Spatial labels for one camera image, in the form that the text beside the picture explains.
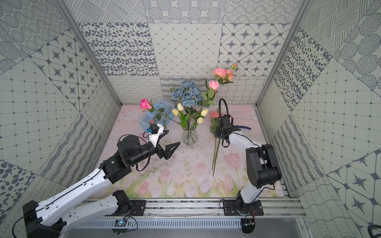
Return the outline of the orange-pink peony stem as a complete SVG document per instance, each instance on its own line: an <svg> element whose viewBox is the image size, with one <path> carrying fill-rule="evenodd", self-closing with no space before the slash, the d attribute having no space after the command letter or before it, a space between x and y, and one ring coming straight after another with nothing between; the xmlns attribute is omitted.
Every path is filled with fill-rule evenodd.
<svg viewBox="0 0 381 238"><path fill-rule="evenodd" d="M219 119L218 119L219 116L220 116L220 112L218 110L212 112L212 114L210 116L211 117L211 119L210 119L211 126L209 128L209 131L213 136L215 133L215 129L219 126Z"/></svg>

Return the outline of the light pink rose stem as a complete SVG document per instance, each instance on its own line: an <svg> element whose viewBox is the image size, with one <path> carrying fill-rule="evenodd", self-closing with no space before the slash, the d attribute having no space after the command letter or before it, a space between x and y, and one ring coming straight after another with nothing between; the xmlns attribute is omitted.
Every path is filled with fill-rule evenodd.
<svg viewBox="0 0 381 238"><path fill-rule="evenodd" d="M218 81L205 80L205 89L201 91L201 100L198 102L198 105L201 107L208 108L209 106L215 105L216 94L220 84Z"/></svg>

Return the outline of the pink spray rose stem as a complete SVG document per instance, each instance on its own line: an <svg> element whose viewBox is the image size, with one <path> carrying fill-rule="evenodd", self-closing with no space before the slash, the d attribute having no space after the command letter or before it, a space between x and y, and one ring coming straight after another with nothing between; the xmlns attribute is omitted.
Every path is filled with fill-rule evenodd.
<svg viewBox="0 0 381 238"><path fill-rule="evenodd" d="M215 80L220 84L230 84L233 83L234 73L238 65L235 63L232 65L231 69L217 68L213 71Z"/></svg>

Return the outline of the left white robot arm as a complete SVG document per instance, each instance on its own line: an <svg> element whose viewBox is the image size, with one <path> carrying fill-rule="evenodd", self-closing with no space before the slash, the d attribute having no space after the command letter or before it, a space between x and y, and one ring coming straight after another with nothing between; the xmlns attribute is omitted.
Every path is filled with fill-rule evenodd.
<svg viewBox="0 0 381 238"><path fill-rule="evenodd" d="M124 190L117 190L108 197L87 205L81 203L132 172L133 167L152 156L170 159L180 142L162 148L159 141L169 133L161 124L153 124L146 131L148 140L132 135L122 135L117 152L74 185L41 202L30 201L23 205L26 235L29 238L58 238L72 228L108 215L121 215L125 219L132 214L133 203Z"/></svg>

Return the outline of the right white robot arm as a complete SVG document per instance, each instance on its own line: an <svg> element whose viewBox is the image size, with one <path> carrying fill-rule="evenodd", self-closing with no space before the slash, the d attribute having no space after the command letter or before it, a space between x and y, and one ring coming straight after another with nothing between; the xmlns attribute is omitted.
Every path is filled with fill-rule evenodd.
<svg viewBox="0 0 381 238"><path fill-rule="evenodd" d="M282 179L281 168L270 144L258 144L249 139L241 130L233 125L230 115L220 116L217 119L217 128L214 133L217 139L234 145L245 152L247 176L249 181L237 194L236 202L240 213L248 213L258 205L261 193L274 190L275 183Z"/></svg>

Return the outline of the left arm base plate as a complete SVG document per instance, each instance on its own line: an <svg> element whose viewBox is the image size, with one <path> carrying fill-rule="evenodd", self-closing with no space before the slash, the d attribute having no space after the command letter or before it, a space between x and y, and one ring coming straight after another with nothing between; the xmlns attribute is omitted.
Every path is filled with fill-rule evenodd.
<svg viewBox="0 0 381 238"><path fill-rule="evenodd" d="M112 216L143 216L145 213L146 200L131 200L130 204L125 204L122 208L117 208L117 211Z"/></svg>

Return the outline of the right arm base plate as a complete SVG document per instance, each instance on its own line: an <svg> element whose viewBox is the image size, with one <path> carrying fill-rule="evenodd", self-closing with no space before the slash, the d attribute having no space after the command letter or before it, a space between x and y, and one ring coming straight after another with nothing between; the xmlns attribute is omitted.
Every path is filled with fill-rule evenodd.
<svg viewBox="0 0 381 238"><path fill-rule="evenodd" d="M255 215L263 216L263 206L260 200L247 204L237 200L222 199L219 206L223 209L225 216Z"/></svg>

